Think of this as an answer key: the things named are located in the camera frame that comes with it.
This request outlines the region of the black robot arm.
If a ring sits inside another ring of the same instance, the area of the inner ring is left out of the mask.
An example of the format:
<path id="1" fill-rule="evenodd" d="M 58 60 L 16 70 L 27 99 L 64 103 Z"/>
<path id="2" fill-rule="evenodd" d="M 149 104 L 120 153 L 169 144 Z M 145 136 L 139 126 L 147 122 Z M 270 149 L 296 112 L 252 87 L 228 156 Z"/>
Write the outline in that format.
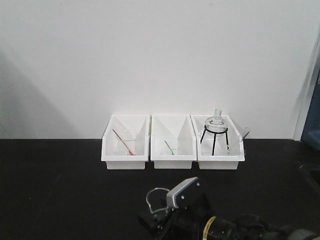
<path id="1" fill-rule="evenodd" d="M 216 216 L 205 193 L 184 198 L 178 208 L 141 212 L 138 222 L 155 240 L 318 240 L 319 233 L 289 225 L 277 227 L 254 214 L 234 220 Z"/>

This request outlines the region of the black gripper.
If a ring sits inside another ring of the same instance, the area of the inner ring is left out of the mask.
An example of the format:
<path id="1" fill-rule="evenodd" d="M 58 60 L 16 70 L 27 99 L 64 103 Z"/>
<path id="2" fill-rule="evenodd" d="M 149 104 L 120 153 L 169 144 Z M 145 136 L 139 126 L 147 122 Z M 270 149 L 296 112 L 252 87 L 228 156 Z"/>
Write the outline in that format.
<path id="1" fill-rule="evenodd" d="M 150 234 L 159 234 L 161 240 L 202 240 L 204 228 L 213 215 L 206 193 L 182 194 L 179 207 L 173 211 L 163 227 L 165 212 L 141 212 L 137 220 Z"/>

